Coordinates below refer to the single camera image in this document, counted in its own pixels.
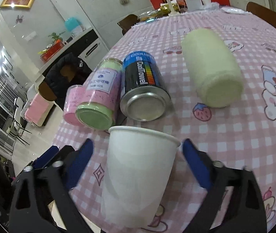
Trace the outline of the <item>white paper cup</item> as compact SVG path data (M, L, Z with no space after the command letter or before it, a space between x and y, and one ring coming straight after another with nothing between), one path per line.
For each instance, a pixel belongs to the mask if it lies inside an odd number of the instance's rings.
M100 211L119 227L149 225L159 208L180 141L152 129L109 129Z

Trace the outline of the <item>pink plastic cup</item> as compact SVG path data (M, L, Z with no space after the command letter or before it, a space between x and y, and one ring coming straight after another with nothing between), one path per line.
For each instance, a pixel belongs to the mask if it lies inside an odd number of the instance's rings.
M85 88L82 85L73 85L67 90L63 110L63 119L68 124L78 127L82 126L82 123L76 117L76 109L81 103L84 91Z

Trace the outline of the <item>pink cloth on sofa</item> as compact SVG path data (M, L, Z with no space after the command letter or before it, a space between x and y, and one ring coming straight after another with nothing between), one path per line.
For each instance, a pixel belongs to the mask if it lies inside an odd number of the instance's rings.
M25 112L25 120L33 126L41 127L52 107L53 102L47 101L37 93Z

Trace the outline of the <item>pink green lidded jar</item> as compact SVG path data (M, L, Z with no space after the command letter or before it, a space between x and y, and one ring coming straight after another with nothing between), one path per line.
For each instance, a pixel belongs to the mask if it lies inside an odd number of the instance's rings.
M115 124L122 68L122 61L115 58L104 59L97 65L84 83L76 109L78 121L96 130L108 130Z

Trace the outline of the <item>black jacket on chair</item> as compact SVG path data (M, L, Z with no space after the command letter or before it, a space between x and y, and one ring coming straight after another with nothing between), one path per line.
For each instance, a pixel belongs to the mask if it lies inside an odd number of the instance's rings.
M38 92L45 100L55 102L63 110L68 88L82 85L91 73L86 62L69 53L51 67Z

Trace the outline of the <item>pink checkered tablecloth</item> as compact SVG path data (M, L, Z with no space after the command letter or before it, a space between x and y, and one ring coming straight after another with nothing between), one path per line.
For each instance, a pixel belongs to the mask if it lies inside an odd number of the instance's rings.
M208 28L224 40L243 75L241 99L231 106L210 108L197 96L181 48L184 37L196 28ZM214 12L166 17L129 30L105 58L123 60L138 50L154 56L172 99L173 109L153 122L127 119L124 125L170 134L180 141L190 138L201 151L227 167L250 166L263 196L268 232L276 225L276 29L252 14ZM100 214L102 182L109 134L62 121L53 145L79 149L94 141L94 153L80 182L71 191L79 211L106 232L182 232L205 196L181 152L177 152L170 180L151 226L119 229Z

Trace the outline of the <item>blue black metal can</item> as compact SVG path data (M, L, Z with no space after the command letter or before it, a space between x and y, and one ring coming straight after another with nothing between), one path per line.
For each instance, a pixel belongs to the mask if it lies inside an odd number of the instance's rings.
M122 68L122 113L139 122L150 122L164 115L170 102L155 58L141 50L128 54Z

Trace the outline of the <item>white black sideboard cabinet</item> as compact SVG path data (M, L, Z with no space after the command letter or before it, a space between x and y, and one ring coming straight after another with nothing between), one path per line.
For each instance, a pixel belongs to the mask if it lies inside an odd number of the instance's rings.
M74 56L82 59L88 67L93 70L108 51L109 49L102 38L93 28L89 28L73 38L72 41L56 52L39 70L34 83L40 84L52 66L69 53L73 53Z

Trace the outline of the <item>red planter with plant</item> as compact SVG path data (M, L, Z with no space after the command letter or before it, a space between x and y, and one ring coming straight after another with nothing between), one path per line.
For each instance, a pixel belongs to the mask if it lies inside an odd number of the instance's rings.
M51 44L47 45L45 49L38 52L40 55L40 59L45 64L47 61L49 61L59 50L61 50L64 47L64 42L62 39L62 34L65 32L60 32L59 34L53 32L48 37L51 38L52 42Z

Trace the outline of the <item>teal white humidifier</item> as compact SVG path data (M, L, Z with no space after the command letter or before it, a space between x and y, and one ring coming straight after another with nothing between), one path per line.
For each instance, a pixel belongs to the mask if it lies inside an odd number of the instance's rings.
M65 20L66 29L71 32L71 34L76 37L84 31L84 27L75 17L70 17Z

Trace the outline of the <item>pale green rolled towel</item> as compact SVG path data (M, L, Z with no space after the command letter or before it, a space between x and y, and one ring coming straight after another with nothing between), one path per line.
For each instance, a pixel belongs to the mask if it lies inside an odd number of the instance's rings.
M223 108L241 98L242 72L218 34L207 28L192 30L181 47L190 81L203 104Z

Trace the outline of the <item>brown chair far left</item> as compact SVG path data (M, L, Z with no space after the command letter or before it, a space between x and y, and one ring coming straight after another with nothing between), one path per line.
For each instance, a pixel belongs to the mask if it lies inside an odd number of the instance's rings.
M134 14L129 14L124 19L119 21L117 25L122 29L122 35L125 35L132 26L139 23L139 17Z

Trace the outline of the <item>brown chair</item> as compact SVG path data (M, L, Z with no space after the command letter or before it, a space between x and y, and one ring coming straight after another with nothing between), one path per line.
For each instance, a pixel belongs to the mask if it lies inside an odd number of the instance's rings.
M276 12L254 2L248 2L246 10L258 16L276 29Z
M139 23L139 17L134 14L129 14L124 19L119 21L117 25L122 29L122 35L125 35L132 26Z

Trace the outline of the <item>white tissue box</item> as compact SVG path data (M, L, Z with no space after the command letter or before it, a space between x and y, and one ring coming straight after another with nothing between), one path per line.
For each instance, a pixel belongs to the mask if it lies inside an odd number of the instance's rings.
M188 12L196 10L203 10L203 4L201 0L185 0Z

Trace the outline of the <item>brown chair right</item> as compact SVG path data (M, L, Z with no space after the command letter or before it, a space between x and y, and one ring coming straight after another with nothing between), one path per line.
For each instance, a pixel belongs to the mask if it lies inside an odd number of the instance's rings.
M276 29L276 12L254 2L248 2L246 10L258 16Z

